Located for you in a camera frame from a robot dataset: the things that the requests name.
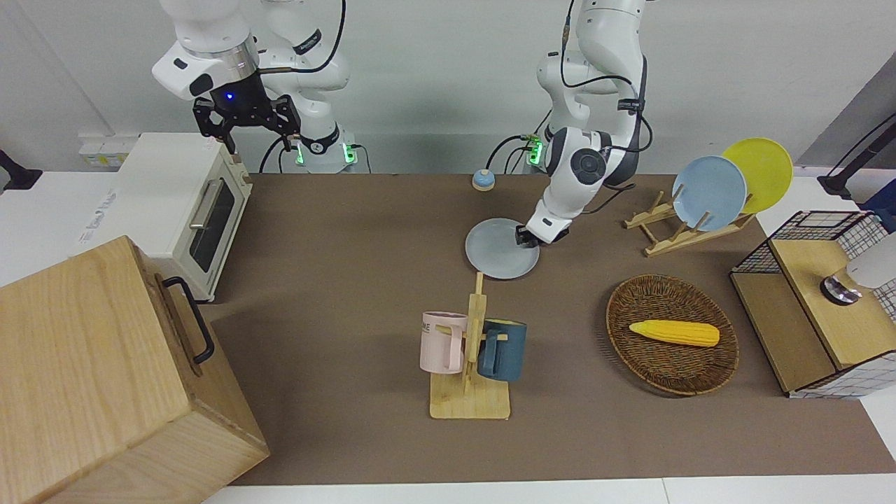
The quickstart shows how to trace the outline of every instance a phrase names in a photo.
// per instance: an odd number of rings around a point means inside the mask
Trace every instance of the mug handle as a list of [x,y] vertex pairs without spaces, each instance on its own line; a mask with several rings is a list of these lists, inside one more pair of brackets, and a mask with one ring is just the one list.
[[495,374],[495,365],[498,361],[498,335],[501,334],[500,329],[489,329],[486,333],[486,350],[482,354],[485,361],[486,372]]
[[454,362],[460,361],[461,364],[463,363],[463,355],[461,353],[462,344],[463,329],[459,326],[451,326],[451,351],[448,353],[448,361],[445,363],[446,369],[451,369]]

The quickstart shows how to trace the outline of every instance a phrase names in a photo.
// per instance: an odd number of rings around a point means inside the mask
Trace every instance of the brown table mat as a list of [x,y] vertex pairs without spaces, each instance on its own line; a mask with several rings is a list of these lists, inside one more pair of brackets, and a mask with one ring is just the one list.
[[[202,308],[271,446],[237,484],[896,470],[858,401],[781,394],[728,279],[762,241],[758,224],[642,255],[647,239],[620,221],[668,191],[672,177],[637,177],[636,189],[543,248],[530,274],[486,281],[489,316],[529,324],[509,421],[428,417],[420,314],[466,310],[475,280],[467,232],[490,217],[528,220],[547,178],[499,177],[488,193],[459,175],[256,180],[218,298]],[[721,390],[660,397],[608,358],[609,294],[645,273],[693,283],[731,319],[741,359]]]

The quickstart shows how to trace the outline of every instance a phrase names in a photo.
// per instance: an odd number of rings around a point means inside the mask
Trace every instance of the oven window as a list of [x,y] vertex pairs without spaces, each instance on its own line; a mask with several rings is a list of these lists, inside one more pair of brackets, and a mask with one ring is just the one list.
[[197,230],[193,236],[193,243],[190,244],[190,256],[195,259],[196,264],[205,273],[208,273],[211,268],[211,261],[215,258],[215,252],[218,251],[218,244],[224,236],[224,228],[227,227],[235,202],[233,193],[230,192],[230,187],[225,182],[218,194],[218,201],[215,202],[215,206],[211,210],[209,225],[204,230]]

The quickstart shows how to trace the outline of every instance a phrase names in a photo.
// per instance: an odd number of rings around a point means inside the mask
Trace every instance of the oven door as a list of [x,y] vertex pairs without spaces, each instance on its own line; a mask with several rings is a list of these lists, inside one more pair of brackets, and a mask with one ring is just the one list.
[[221,163],[211,171],[177,251],[181,268],[202,286],[197,299],[212,298],[245,206],[233,174]]

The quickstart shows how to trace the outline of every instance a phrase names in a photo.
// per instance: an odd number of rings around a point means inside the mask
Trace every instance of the black handle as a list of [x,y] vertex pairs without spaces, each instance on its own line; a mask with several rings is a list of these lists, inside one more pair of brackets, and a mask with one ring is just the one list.
[[196,317],[196,323],[199,324],[199,330],[202,331],[202,338],[205,340],[205,350],[193,357],[193,362],[202,364],[215,353],[215,342],[211,339],[209,328],[205,325],[205,319],[202,318],[202,313],[199,312],[199,305],[196,304],[196,299],[194,299],[193,293],[190,292],[190,286],[186,284],[186,280],[179,276],[172,276],[171,278],[166,278],[162,281],[162,286],[166,289],[174,285],[180,285],[181,288],[184,289],[186,300],[190,303],[190,309],[193,311],[193,316]]

